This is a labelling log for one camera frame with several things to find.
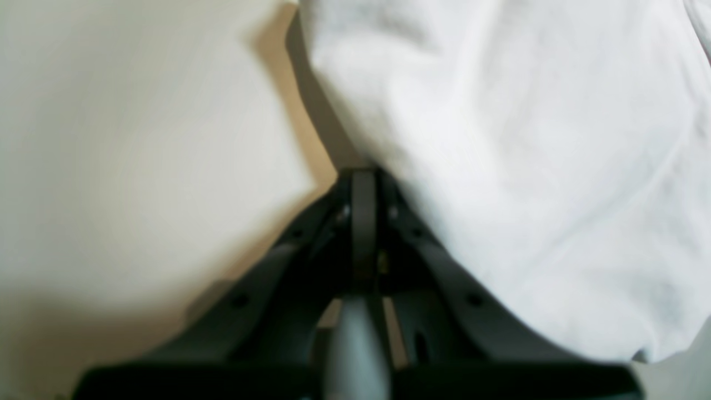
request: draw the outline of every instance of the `black plastic part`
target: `black plastic part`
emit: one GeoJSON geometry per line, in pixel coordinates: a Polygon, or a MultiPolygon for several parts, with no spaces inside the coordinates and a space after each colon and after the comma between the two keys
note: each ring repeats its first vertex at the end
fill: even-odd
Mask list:
{"type": "Polygon", "coordinates": [[[586,362],[507,311],[390,176],[343,170],[197,323],[133,362],[90,371],[74,399],[320,399],[328,335],[316,324],[343,295],[368,299],[387,360],[380,298],[392,298],[409,361],[390,370],[393,399],[643,398],[626,366],[586,362]]]}

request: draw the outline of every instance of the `screw hole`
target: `screw hole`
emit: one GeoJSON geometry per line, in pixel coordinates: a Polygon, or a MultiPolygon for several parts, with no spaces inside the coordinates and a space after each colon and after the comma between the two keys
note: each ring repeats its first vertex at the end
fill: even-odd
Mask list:
{"type": "Polygon", "coordinates": [[[466,296],[466,302],[469,303],[472,307],[481,307],[484,304],[484,300],[481,298],[480,295],[477,295],[476,293],[470,293],[468,296],[466,296]]]}
{"type": "Polygon", "coordinates": [[[250,302],[250,298],[247,295],[238,295],[236,298],[232,299],[232,308],[240,309],[246,306],[250,302]]]}

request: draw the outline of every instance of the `white fabric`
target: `white fabric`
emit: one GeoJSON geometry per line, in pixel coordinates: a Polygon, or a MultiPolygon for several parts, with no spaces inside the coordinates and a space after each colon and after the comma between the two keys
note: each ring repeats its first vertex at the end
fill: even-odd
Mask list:
{"type": "Polygon", "coordinates": [[[654,362],[711,313],[711,1],[306,0],[349,135],[538,332],[654,362]]]}

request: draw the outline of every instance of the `white cloth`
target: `white cloth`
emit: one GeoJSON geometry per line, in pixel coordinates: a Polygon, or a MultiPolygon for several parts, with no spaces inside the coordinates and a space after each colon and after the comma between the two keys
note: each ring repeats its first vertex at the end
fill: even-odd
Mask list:
{"type": "Polygon", "coordinates": [[[711,1],[305,0],[355,145],[519,318],[599,360],[711,313],[711,1]]]}

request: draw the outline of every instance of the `white wall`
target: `white wall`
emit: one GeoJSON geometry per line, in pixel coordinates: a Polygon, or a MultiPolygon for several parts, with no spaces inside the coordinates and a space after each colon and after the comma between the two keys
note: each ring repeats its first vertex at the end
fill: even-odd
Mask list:
{"type": "Polygon", "coordinates": [[[162,341],[327,190],[289,12],[0,1],[0,399],[54,399],[162,341]]]}

